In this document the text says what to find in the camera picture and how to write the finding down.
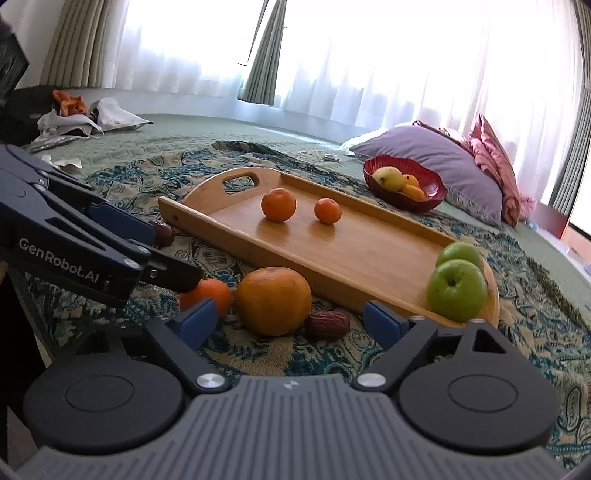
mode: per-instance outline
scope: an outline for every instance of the fruit bowl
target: fruit bowl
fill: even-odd
[[[414,200],[401,192],[386,190],[374,180],[372,175],[381,167],[396,167],[403,174],[414,175],[421,189],[427,195],[426,200]],[[447,189],[441,177],[433,170],[423,167],[410,158],[397,158],[390,155],[378,155],[363,164],[363,176],[371,192],[379,199],[401,210],[413,213],[425,213],[439,205],[447,195]]]

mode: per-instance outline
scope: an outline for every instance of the orange cloth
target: orange cloth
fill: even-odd
[[[82,97],[72,97],[65,90],[53,90],[53,98],[60,104],[60,116],[86,114],[86,104]]]
[[[476,165],[501,189],[503,220],[511,226],[517,225],[521,217],[522,198],[517,188],[513,165],[484,115],[478,115],[468,139]]]

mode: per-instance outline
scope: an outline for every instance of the purple pillow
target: purple pillow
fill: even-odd
[[[499,186],[478,168],[468,152],[443,135],[418,125],[399,125],[351,147],[351,151],[364,159],[377,155],[412,158],[439,174],[447,188],[448,203],[487,225],[502,225]]]

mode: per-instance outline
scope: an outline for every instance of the green curtain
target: green curtain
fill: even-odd
[[[591,11],[582,1],[573,2],[583,53],[583,88],[573,138],[550,197],[550,206],[567,216],[573,209],[579,191],[591,142],[591,91],[586,88],[591,82]]]
[[[248,76],[238,94],[240,100],[262,105],[273,105],[275,102],[275,84],[277,83],[277,70],[279,68],[279,55],[281,52],[281,40],[285,24],[285,10],[287,0],[275,0],[273,9],[268,12],[269,2],[263,3],[263,11],[256,27],[256,39],[258,43],[256,55],[248,61]]]
[[[100,86],[106,32],[117,1],[66,0],[41,72],[41,85]]]

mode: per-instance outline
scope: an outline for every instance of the metal screw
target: metal screw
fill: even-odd
[[[226,379],[220,374],[203,374],[197,377],[196,382],[201,388],[214,389],[221,387],[226,382]]]
[[[386,384],[386,377],[381,374],[361,374],[357,383],[362,387],[377,388]]]
[[[139,265],[136,261],[131,260],[130,258],[124,258],[123,262],[125,263],[125,265],[127,265],[128,267],[131,268],[139,268]]]

